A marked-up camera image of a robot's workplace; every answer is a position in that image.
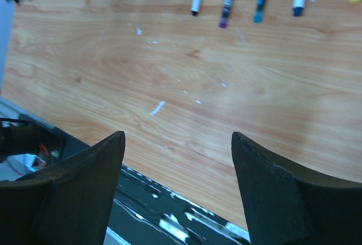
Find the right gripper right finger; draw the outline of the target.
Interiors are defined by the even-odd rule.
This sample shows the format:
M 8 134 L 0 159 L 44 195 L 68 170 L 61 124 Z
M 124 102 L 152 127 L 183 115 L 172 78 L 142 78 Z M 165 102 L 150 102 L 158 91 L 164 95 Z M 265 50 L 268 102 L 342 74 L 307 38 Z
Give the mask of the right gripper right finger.
M 232 160 L 252 244 L 360 244 L 361 184 L 309 169 L 240 132 Z

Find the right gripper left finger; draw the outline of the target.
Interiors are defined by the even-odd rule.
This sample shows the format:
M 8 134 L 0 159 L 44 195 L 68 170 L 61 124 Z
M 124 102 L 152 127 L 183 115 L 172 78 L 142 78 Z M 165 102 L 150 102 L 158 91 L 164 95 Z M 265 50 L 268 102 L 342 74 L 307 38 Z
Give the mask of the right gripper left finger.
M 55 165 L 1 181 L 1 244 L 103 244 L 125 145 L 117 131 Z

